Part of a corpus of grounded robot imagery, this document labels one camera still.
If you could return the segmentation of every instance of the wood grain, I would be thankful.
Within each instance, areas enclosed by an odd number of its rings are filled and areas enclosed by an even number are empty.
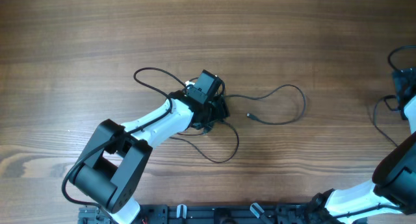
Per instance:
[[[300,202],[364,182],[393,149],[369,114],[394,92],[386,55],[416,43],[415,16],[414,0],[0,0],[0,223],[75,222],[77,205],[60,184],[96,126],[163,102],[133,80],[144,66],[184,81],[207,69],[228,93],[295,84],[308,106],[297,123],[266,126],[246,113],[291,119],[302,107],[296,90],[230,99],[236,157],[214,165],[168,140],[152,153],[135,193],[140,203]],[[166,92],[180,88],[160,73],[141,78]],[[408,123],[384,107],[379,122],[397,142],[409,135]],[[189,140],[220,160],[235,137],[217,127]]]

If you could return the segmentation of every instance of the wooden table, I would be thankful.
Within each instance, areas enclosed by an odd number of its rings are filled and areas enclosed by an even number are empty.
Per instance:
[[[291,119],[302,107],[296,90],[230,99],[236,157],[216,165],[168,140],[152,153],[140,203],[303,202],[369,180],[394,148],[370,118],[376,100],[394,93],[386,56],[416,43],[415,17],[414,0],[0,0],[0,223],[75,223],[78,206],[60,185],[96,126],[137,119],[164,101],[133,80],[145,66],[183,81],[206,69],[227,93],[295,84],[308,106],[301,121],[268,126],[246,113]],[[166,92],[180,88],[162,73],[140,77]],[[398,143],[410,135],[384,106],[379,122]],[[222,126],[187,139],[218,160],[235,146]],[[71,184],[68,191],[88,199]]]

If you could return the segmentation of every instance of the tabletop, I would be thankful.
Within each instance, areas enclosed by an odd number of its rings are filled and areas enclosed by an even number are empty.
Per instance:
[[[414,0],[0,0],[0,223],[75,223],[79,206],[60,186],[94,129],[164,102],[133,80],[143,67],[182,81],[206,69],[227,94],[297,85],[307,109],[296,123],[262,125],[246,113],[290,120],[302,109],[295,89],[228,99],[235,157],[213,164],[167,140],[151,154],[139,203],[306,202],[365,182],[394,149],[372,125],[372,109],[395,93],[386,56],[416,44],[415,17]],[[406,55],[395,60],[414,65]],[[156,71],[140,78],[165,92],[181,88]],[[384,106],[378,121],[398,143],[410,135]],[[184,138],[217,160],[235,147],[221,125]],[[88,200],[71,184],[68,192]],[[415,222],[380,215],[369,223]]]

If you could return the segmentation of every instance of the wooden surface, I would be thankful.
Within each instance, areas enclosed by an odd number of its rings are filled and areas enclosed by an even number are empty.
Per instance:
[[[236,157],[216,165],[168,140],[152,153],[135,192],[140,203],[299,202],[369,180],[393,150],[369,113],[394,92],[386,55],[416,43],[415,16],[414,0],[0,0],[0,223],[75,223],[78,206],[60,185],[96,126],[163,102],[133,80],[144,66],[183,81],[207,69],[228,93],[295,84],[308,106],[297,123],[267,126],[246,113],[291,119],[302,107],[295,90],[230,99]],[[141,77],[166,92],[180,88],[161,73]],[[379,122],[399,143],[410,134],[384,106]],[[188,139],[218,160],[235,146],[222,126]]]

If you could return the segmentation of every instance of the white arm segment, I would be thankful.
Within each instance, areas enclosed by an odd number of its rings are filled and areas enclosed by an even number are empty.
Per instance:
[[[410,132],[413,134],[416,131],[416,97],[404,106],[404,115],[409,119]]]
[[[178,132],[186,130],[192,120],[194,113],[189,110],[189,107],[178,101],[172,99],[172,111],[170,114],[157,121],[156,123],[146,127],[143,131],[132,134],[137,140],[146,140],[152,148],[156,148],[170,136]],[[131,131],[137,127],[150,122],[151,120],[161,116],[168,110],[169,101],[159,107],[157,110],[149,113],[148,115],[141,117],[138,120],[134,120],[128,123],[123,123],[125,131]],[[137,214],[140,212],[140,205],[137,203],[134,197],[123,206],[123,208],[115,214],[109,214],[119,224],[130,224],[132,223]]]
[[[373,191],[375,186],[376,185],[369,180],[349,189],[335,190],[326,201],[325,208],[332,216],[338,216],[348,212],[352,213],[366,208],[372,208],[379,204],[396,206],[386,198],[379,197],[374,194]],[[351,224],[357,219],[384,213],[401,214],[398,210],[381,208],[379,210],[373,210],[363,214],[351,216],[349,218],[339,218],[338,221]]]
[[[178,132],[185,131],[189,127],[194,113],[190,111],[186,104],[178,101],[177,99],[172,99],[172,104],[173,107],[170,114],[149,127],[146,127],[144,131],[133,133],[132,136],[134,136],[137,140],[145,140],[150,146],[152,146],[152,148],[156,148],[170,136],[173,136]],[[169,101],[166,100],[166,102],[157,110],[154,110],[138,120],[122,123],[122,125],[125,127],[126,132],[131,131],[161,116],[168,108]]]

